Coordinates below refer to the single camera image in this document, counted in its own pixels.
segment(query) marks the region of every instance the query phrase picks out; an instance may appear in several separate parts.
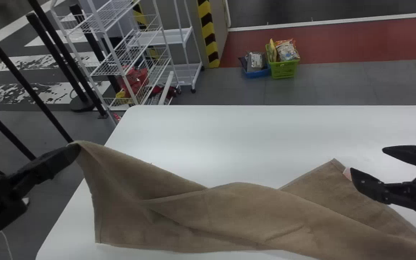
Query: brown towel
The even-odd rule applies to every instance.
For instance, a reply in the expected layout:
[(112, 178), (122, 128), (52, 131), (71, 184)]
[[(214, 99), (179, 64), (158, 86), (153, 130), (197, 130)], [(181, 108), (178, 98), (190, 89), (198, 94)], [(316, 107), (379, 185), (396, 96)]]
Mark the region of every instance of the brown towel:
[(101, 145), (77, 143), (97, 243), (190, 253), (273, 249), (325, 260), (416, 259), (416, 229), (358, 193), (337, 160), (281, 189), (239, 182), (206, 188)]

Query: yellow and black striped pillar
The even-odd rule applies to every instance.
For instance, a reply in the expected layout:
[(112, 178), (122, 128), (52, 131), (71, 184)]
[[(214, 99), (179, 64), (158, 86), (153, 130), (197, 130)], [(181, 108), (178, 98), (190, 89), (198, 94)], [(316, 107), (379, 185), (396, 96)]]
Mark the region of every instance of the yellow and black striped pillar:
[[(141, 30), (147, 29), (147, 24), (148, 24), (147, 19), (144, 13), (142, 12), (140, 3), (133, 7), (133, 14), (134, 14), (134, 19), (137, 22), (137, 25), (139, 25), (139, 29)], [(154, 60), (160, 57), (160, 55), (158, 55), (157, 51), (155, 51), (155, 49), (153, 49), (152, 46), (149, 46), (149, 53), (152, 59)]]
[(198, 0), (198, 16), (201, 22), (201, 33), (205, 39), (205, 51), (209, 62), (208, 67), (217, 68), (219, 67), (220, 60), (209, 0)]
[(133, 7), (133, 14), (137, 21), (137, 24), (139, 25), (139, 28), (141, 30), (144, 30), (147, 28), (147, 19), (142, 13), (142, 9), (140, 8), (140, 4), (137, 4)]

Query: green basket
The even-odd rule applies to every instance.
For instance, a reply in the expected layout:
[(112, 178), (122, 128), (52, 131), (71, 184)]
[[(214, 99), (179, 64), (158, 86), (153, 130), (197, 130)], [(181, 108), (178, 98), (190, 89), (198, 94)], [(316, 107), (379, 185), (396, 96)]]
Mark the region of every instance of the green basket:
[(267, 55), (268, 51), (269, 44), (266, 44), (266, 56), (272, 72), (272, 78), (283, 79), (294, 77), (296, 69), (298, 67), (299, 60), (270, 62), (269, 55)]

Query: blue basket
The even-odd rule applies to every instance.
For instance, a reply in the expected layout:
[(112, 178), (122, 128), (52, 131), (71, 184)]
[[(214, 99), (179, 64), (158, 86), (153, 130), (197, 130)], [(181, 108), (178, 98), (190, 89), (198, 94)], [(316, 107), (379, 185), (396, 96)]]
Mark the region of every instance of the blue basket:
[(245, 74), (245, 76), (249, 79), (253, 78), (259, 78), (259, 77), (265, 77), (270, 75), (270, 65), (266, 62), (267, 69), (259, 70), (259, 71), (252, 71), (252, 72), (246, 72), (244, 64), (246, 65), (246, 60), (244, 57), (238, 58), (240, 63), (242, 64), (242, 71)]

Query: shelving unit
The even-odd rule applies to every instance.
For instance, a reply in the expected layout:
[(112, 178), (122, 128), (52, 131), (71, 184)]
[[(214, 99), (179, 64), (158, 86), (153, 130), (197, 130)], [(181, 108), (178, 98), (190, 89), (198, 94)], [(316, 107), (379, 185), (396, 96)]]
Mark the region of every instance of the shelving unit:
[[(133, 105), (168, 105), (171, 99), (166, 99), (166, 92), (169, 85), (180, 88), (175, 65), (173, 64), (169, 44), (180, 43), (185, 46), (192, 28), (184, 30), (164, 30), (156, 0), (152, 0), (155, 13), (142, 16), (135, 16), (131, 10), (141, 0), (109, 0), (96, 9), (92, 0), (87, 0), (91, 13), (82, 15), (58, 16), (54, 10), (57, 0), (51, 4), (51, 13), (59, 25), (62, 34), (72, 51), (74, 52), (84, 73), (94, 86), (96, 93), (99, 91), (95, 84), (98, 76), (115, 76), (122, 87), (122, 90), (115, 97), (102, 97), (98, 95), (108, 112), (126, 110)], [(137, 21), (145, 20), (147, 24), (142, 26)], [(111, 28), (119, 28), (122, 40), (112, 45), (108, 31)], [(107, 56), (101, 62), (83, 61), (73, 45), (72, 38), (78, 35), (91, 33), (96, 39), (99, 36), (104, 38)], [(128, 73), (139, 71), (144, 80), (134, 79), (132, 86), (127, 79)], [(157, 84), (167, 85), (162, 93), (153, 95), (152, 90)]]

